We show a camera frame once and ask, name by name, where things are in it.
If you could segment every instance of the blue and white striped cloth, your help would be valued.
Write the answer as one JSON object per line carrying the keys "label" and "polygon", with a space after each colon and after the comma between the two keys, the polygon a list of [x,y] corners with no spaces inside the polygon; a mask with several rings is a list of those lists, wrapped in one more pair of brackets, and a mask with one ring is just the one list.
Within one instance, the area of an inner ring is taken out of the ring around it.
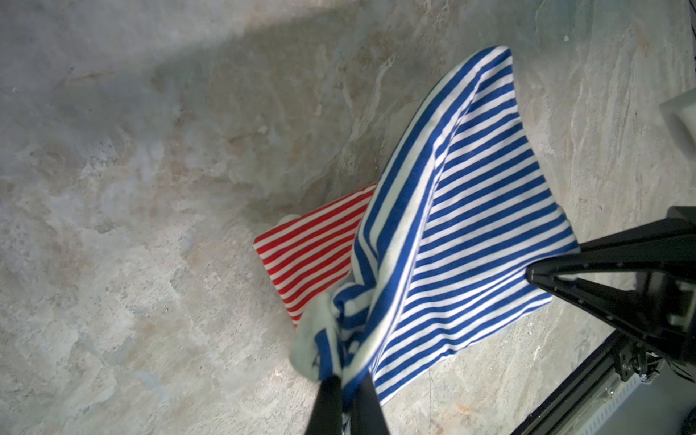
{"label": "blue and white striped cloth", "polygon": [[290,355],[382,403],[436,361],[551,301],[525,268],[575,251],[517,112],[512,56],[482,50],[427,96],[361,221],[352,274],[303,314]]}

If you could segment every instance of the striped fabric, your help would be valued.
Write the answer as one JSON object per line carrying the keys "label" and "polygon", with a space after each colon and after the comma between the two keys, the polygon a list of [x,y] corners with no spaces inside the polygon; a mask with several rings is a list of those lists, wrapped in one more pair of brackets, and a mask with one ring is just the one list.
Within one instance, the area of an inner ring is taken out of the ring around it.
{"label": "striped fabric", "polygon": [[375,184],[279,225],[254,240],[292,322],[309,300],[350,272],[351,246]]}
{"label": "striped fabric", "polygon": [[384,403],[548,303],[525,267],[576,249],[525,137],[511,54],[485,49],[418,109],[360,222],[351,273],[305,306],[290,360],[310,379],[340,376],[347,408],[369,370]]}

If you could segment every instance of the stone surface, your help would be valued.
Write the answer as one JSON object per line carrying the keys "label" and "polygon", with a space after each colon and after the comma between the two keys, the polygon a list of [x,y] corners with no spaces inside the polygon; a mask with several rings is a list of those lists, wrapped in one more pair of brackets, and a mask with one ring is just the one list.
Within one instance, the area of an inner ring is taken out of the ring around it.
{"label": "stone surface", "polygon": [[[689,32],[682,0],[1,2],[0,434],[301,434],[254,236],[375,181],[494,44],[580,240],[693,204],[657,111]],[[392,432],[506,434],[609,332],[556,301],[415,380]]]}

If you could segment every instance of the textured stone background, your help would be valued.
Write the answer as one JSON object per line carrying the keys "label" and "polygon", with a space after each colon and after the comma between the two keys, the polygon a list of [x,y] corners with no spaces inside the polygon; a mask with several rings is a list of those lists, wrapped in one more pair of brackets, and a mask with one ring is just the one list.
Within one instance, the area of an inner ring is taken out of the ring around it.
{"label": "textured stone background", "polygon": [[[0,434],[300,434],[316,386],[251,243],[375,181],[442,74],[509,45],[580,240],[693,204],[657,112],[684,0],[3,0]],[[560,301],[385,406],[506,434],[610,332]]]}

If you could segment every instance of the red and white striped cloth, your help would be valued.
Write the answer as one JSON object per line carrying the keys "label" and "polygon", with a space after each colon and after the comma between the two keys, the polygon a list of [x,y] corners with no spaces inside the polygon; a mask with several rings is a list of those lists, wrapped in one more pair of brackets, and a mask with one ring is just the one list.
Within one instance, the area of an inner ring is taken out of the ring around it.
{"label": "red and white striped cloth", "polygon": [[307,303],[351,270],[351,250],[375,184],[345,196],[254,240],[292,322]]}

